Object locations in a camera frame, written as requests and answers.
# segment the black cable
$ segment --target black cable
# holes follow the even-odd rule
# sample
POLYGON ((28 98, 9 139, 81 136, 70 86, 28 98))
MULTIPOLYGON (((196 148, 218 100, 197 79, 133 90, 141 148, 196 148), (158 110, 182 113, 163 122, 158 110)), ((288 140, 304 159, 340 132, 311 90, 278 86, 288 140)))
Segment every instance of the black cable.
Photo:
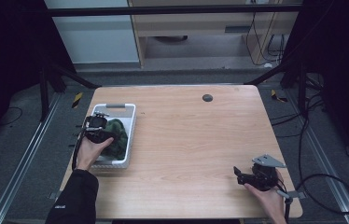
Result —
POLYGON ((301 113, 299 113, 299 114, 297 114, 297 115, 295 115, 295 116, 293 116, 293 117, 291 117, 291 118, 289 118, 289 119, 285 119, 285 120, 282 120, 282 121, 280 121, 280 122, 273 123, 273 124, 271 124, 271 125, 272 125, 272 126, 276 126, 276 125, 279 125, 279 124, 284 124, 284 123, 286 123, 286 122, 289 122, 289 121, 291 121, 291 120, 297 118, 299 115, 301 115, 301 113))
POLYGON ((312 179, 312 178, 315 178, 315 177, 328 177, 328 178, 332 178, 332 179, 334 179, 334 180, 336 180, 336 181, 342 183, 342 184, 347 188, 347 190, 349 191, 349 185, 348 185, 346 182, 344 182, 343 180, 339 179, 339 178, 338 178, 337 176, 335 176, 335 175, 327 175, 327 174, 314 174, 314 175, 308 175, 307 177, 305 177, 305 178, 303 178, 303 179, 301 180, 301 182, 297 185, 296 190, 299 190, 300 187, 303 187, 303 188, 305 189, 305 192, 308 193, 308 196, 309 196, 315 203, 317 203, 319 206, 323 207, 324 209, 326 209, 326 210, 328 210, 328 211, 330 211, 330 212, 332 212, 332 213, 338 214, 338 215, 349 215, 349 211, 344 211, 344 212, 343 212, 343 211, 335 210, 335 209, 332 209, 332 208, 330 208, 330 207, 324 205, 323 203, 319 202, 319 201, 311 194, 311 192, 305 188, 305 185, 304 185, 305 182, 306 182, 307 180, 312 179))
MULTIPOLYGON (((274 62, 274 60, 266 59, 266 58, 264 57, 264 54, 262 53, 262 48, 261 48, 261 45, 260 45, 260 43, 259 43, 259 39, 258 39, 258 36, 257 36, 257 30, 256 30, 256 26, 255 26, 255 19, 256 19, 256 12, 253 12, 253 19, 252 19, 252 21, 251 21, 250 28, 249 28, 249 30, 248 30, 248 32, 247 32, 246 39, 245 39, 247 51, 248 51, 248 53, 249 53, 249 55, 250 55, 250 57, 251 57, 251 52, 250 52, 250 49, 248 48, 248 36, 249 36, 249 34, 250 34, 250 32, 251 32, 251 29, 252 29, 252 27, 253 27, 253 28, 254 28, 254 33, 256 34, 256 39, 257 39, 257 42, 258 42, 259 53, 261 54, 262 58, 263 58, 264 60, 266 60, 265 63, 274 62)), ((253 59, 251 60, 251 62, 253 63, 253 65, 264 65, 264 64, 265 64, 265 63, 255 63, 255 62, 253 61, 253 59)))
POLYGON ((292 63, 299 60, 300 56, 293 55, 297 51, 304 51, 301 47, 304 47, 305 43, 307 41, 310 41, 311 35, 314 33, 314 30, 317 28, 318 25, 322 22, 322 20, 328 15, 328 12, 331 10, 332 6, 334 5, 335 0, 330 0, 330 5, 327 7, 327 10, 323 13, 323 15, 319 18, 319 20, 314 24, 314 26, 309 30, 309 32, 299 41, 299 43, 288 52, 285 59, 281 62, 280 66, 276 66, 264 75, 257 77, 251 81, 245 82, 245 85, 258 85, 259 83, 265 81, 266 79, 276 75, 277 73, 284 72, 292 63))
POLYGON ((77 143, 73 151, 72 170, 75 170, 77 167, 77 156, 78 156, 79 148, 81 147, 82 139, 84 138, 84 136, 85 136, 85 129, 82 128, 80 134, 78 135, 77 143))
POLYGON ((11 124, 11 123, 17 121, 17 120, 22 116, 22 114, 23 114, 22 109, 20 109, 20 108, 17 107, 17 106, 11 106, 11 107, 9 107, 8 109, 18 109, 18 110, 20 111, 20 114, 19 114, 16 118, 14 118, 12 121, 9 121, 9 122, 7 122, 7 123, 0 123, 0 126, 5 126, 5 125, 11 124))
POLYGON ((271 35, 270 41, 268 42, 268 46, 267 46, 267 52, 268 52, 268 54, 271 55, 271 56, 277 56, 277 55, 271 54, 271 51, 276 51, 276 50, 270 50, 271 43, 272 43, 272 41, 273 41, 273 37, 274 37, 274 35, 271 35))
POLYGON ((276 135, 276 138, 288 138, 288 137, 297 137, 300 136, 300 133, 292 134, 292 135, 276 135))
MULTIPOLYGON (((314 103, 314 105, 312 106, 309 106, 309 103, 311 101, 308 102, 307 104, 307 108, 310 108, 314 105, 317 105, 318 103, 320 103, 320 101, 314 103)), ((302 137, 303 137, 303 134, 304 132, 306 131, 306 128, 307 126, 309 125, 309 109, 306 110, 306 113, 305 113, 305 117, 304 117, 304 123, 302 125, 302 129, 301 129, 301 132, 300 132, 300 140, 299 140, 299 155, 298 155, 298 166, 299 166, 299 175, 300 175, 300 183, 297 185, 296 187, 296 190, 299 190, 300 187, 303 187, 305 192, 308 194, 308 196, 316 203, 318 204, 319 206, 321 206, 322 208, 328 210, 329 212, 332 212, 332 213, 335 213, 335 214, 338 214, 338 215, 349 215, 349 211, 338 211, 338 210, 335 210, 335 209, 332 209, 326 205, 324 205, 323 203, 319 202, 314 196, 313 194, 311 194, 311 192, 306 188, 305 186, 305 182, 311 178, 314 178, 314 177, 317 177, 317 176, 325 176, 325 177, 329 177, 329 178, 333 178, 341 183, 343 183, 343 185, 349 190, 349 185, 346 184, 343 180, 339 179, 338 177, 334 176, 334 175, 327 175, 327 174, 314 174, 314 175, 308 175, 307 177, 303 178, 302 176, 302 166, 301 166, 301 150, 302 150, 302 137)))
POLYGON ((279 179, 279 178, 277 178, 277 180, 283 185, 283 187, 280 186, 280 185, 277 185, 277 187, 278 187, 282 192, 287 193, 287 188, 286 188, 286 186, 285 186, 285 183, 284 183, 281 179, 279 179))
POLYGON ((294 115, 297 115, 297 114, 283 115, 283 116, 281 116, 281 117, 273 118, 273 119, 270 119, 270 120, 274 120, 274 119, 283 119, 283 118, 287 118, 287 117, 294 116, 294 115))

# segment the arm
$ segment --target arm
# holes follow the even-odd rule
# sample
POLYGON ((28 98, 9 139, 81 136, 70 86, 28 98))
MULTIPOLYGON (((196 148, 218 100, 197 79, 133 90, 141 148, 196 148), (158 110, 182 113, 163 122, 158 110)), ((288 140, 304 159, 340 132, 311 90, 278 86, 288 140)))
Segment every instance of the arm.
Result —
MULTIPOLYGON (((283 182, 282 175, 276 170, 277 176, 283 182)), ((265 214, 271 219, 273 224, 286 224, 284 215, 284 202, 283 197, 280 196, 276 191, 277 187, 267 190, 259 191, 249 184, 244 184, 244 187, 249 190, 259 200, 265 214)))
POLYGON ((102 150, 112 142, 113 138, 101 144, 94 144, 86 137, 82 139, 77 155, 77 168, 50 209, 46 223, 95 223, 99 182, 89 170, 102 150))

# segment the metal rail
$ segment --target metal rail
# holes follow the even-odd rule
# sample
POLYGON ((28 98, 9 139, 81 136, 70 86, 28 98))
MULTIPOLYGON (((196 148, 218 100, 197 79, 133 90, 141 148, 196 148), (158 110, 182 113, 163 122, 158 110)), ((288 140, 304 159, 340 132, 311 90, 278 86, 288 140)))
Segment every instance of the metal rail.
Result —
POLYGON ((17 194, 18 189, 21 186, 22 180, 26 175, 30 164, 32 163, 33 157, 37 152, 38 146, 40 145, 41 140, 49 126, 49 123, 52 120, 53 114, 57 108, 60 97, 61 95, 59 93, 54 93, 54 97, 50 106, 50 111, 46 119, 40 122, 40 124, 38 125, 37 130, 35 131, 35 134, 31 142, 29 143, 29 146, 23 154, 20 164, 15 170, 14 175, 11 177, 11 180, 9 181, 6 187, 6 190, 0 198, 0 223, 3 222, 7 214, 8 208, 11 206, 11 203, 14 200, 14 197, 17 194))
POLYGON ((169 6, 169 7, 94 7, 94 8, 50 8, 47 10, 24 9, 23 14, 39 14, 51 17, 118 16, 153 14, 197 14, 236 12, 292 12, 322 7, 303 4, 264 5, 210 5, 210 6, 169 6))

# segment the white plastic bin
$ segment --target white plastic bin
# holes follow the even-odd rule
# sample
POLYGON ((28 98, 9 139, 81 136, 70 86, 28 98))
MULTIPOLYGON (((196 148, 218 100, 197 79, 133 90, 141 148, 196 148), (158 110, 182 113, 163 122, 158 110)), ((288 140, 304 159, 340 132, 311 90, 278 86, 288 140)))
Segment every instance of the white plastic bin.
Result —
POLYGON ((131 157, 134 124, 136 122, 136 105, 133 104, 99 104, 93 108, 92 115, 95 113, 105 113, 109 115, 107 120, 119 119, 128 135, 128 143, 125 152, 125 158, 122 161, 112 161, 105 156, 99 156, 92 165, 92 169, 110 169, 127 168, 131 157))

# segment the black sleeve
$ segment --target black sleeve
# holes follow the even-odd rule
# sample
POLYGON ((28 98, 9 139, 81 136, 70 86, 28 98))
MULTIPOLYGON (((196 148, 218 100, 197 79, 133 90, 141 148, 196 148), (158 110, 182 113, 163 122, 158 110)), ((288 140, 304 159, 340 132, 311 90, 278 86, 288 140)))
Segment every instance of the black sleeve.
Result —
POLYGON ((95 223, 98 188, 98 179, 90 172, 73 171, 60 197, 50 209, 46 223, 95 223))

